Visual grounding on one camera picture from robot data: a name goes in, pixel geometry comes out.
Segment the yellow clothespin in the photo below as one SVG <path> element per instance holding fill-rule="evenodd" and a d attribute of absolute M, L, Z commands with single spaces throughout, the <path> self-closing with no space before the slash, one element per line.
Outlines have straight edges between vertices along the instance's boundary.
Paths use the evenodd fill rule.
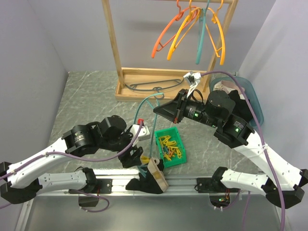
<path fill-rule="evenodd" d="M 147 156 L 143 156 L 143 155 L 142 155 L 142 156 L 140 157 L 140 161 L 141 161 L 141 164 L 142 164 L 142 165 L 146 165 L 146 164 L 149 163 L 150 158 L 147 157 Z"/>

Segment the black underwear back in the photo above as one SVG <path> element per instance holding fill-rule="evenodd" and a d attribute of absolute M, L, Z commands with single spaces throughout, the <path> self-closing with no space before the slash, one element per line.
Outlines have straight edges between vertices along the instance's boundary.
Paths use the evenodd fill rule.
<path fill-rule="evenodd" d="M 139 179 L 131 179 L 125 189 L 151 194 L 164 193 L 169 187 L 163 173 L 164 168 L 162 159 L 151 157 L 149 163 L 141 167 L 144 172 L 139 172 Z"/>

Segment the black underwear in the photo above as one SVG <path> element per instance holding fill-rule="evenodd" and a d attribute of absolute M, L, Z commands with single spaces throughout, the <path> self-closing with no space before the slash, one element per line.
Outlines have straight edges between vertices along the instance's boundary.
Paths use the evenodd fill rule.
<path fill-rule="evenodd" d="M 131 179 L 125 189 L 151 194 L 164 193 L 169 187 L 163 173 L 164 168 L 162 159 L 151 157 L 149 163 L 141 167 L 144 172 L 139 172 L 139 179 Z"/>
<path fill-rule="evenodd" d="M 246 122 L 250 122 L 253 119 L 252 113 L 247 105 L 247 102 L 240 98 L 237 90 L 233 90 L 228 94 L 229 98 L 235 102 L 233 114 L 241 117 Z"/>

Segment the black underwear front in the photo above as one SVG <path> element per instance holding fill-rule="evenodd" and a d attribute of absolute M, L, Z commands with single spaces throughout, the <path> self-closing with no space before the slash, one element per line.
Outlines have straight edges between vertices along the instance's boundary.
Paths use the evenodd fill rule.
<path fill-rule="evenodd" d="M 247 102 L 240 98 L 237 90 L 233 90 L 228 94 L 229 98 L 235 102 L 233 114 L 241 117 L 246 122 L 250 122 L 253 119 L 252 113 L 247 105 Z"/>

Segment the orange clothes hanger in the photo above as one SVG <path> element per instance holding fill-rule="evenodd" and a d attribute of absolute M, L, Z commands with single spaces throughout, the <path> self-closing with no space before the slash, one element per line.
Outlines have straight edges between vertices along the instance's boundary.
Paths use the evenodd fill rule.
<path fill-rule="evenodd" d="M 160 52 L 166 45 L 168 45 L 175 37 L 172 36 L 167 42 L 162 43 L 162 38 L 164 37 L 165 33 L 170 29 L 170 27 L 175 23 L 178 22 L 186 12 L 188 12 L 188 20 L 185 22 L 184 26 L 182 29 L 186 29 L 187 31 L 183 34 L 182 38 L 179 40 L 178 44 L 181 43 L 182 39 L 186 36 L 186 34 L 191 30 L 191 28 L 195 25 L 196 21 L 200 17 L 200 7 L 193 6 L 192 1 L 188 1 L 188 7 L 187 8 L 182 8 L 180 1 L 176 0 L 176 7 L 178 8 L 178 13 L 169 21 L 169 23 L 165 26 L 165 28 L 162 30 L 160 35 L 158 36 L 153 49 L 151 53 L 151 58 L 154 58 L 157 52 Z"/>

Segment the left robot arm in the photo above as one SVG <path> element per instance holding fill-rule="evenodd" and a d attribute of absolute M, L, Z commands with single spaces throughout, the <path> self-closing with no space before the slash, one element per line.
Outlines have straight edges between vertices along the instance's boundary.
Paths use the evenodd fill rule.
<path fill-rule="evenodd" d="M 58 190 L 95 192 L 100 184 L 93 169 L 83 167 L 71 173 L 51 174 L 48 171 L 72 159 L 87 161 L 86 155 L 98 150 L 114 152 L 123 168 L 141 164 L 143 149 L 137 142 L 150 138 L 143 121 L 130 126 L 117 115 L 101 122 L 76 125 L 53 144 L 15 164 L 2 162 L 0 196 L 10 204 L 21 204 L 39 194 Z"/>

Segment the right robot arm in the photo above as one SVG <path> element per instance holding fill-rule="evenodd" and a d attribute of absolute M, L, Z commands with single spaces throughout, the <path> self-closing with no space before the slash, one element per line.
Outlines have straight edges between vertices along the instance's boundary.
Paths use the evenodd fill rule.
<path fill-rule="evenodd" d="M 223 91 L 211 92 L 203 103 L 191 100 L 188 91 L 182 89 L 174 100 L 155 107 L 153 112 L 175 124 L 188 118 L 215 128 L 214 136 L 221 143 L 243 154 L 262 170 L 261 174 L 248 174 L 219 167 L 207 184 L 210 192 L 242 189 L 261 194 L 278 207 L 282 197 L 286 209 L 300 203 L 305 194 L 302 186 L 308 182 L 307 169 L 292 166 L 262 144 L 253 127 L 233 114 L 234 107 L 235 102 Z"/>

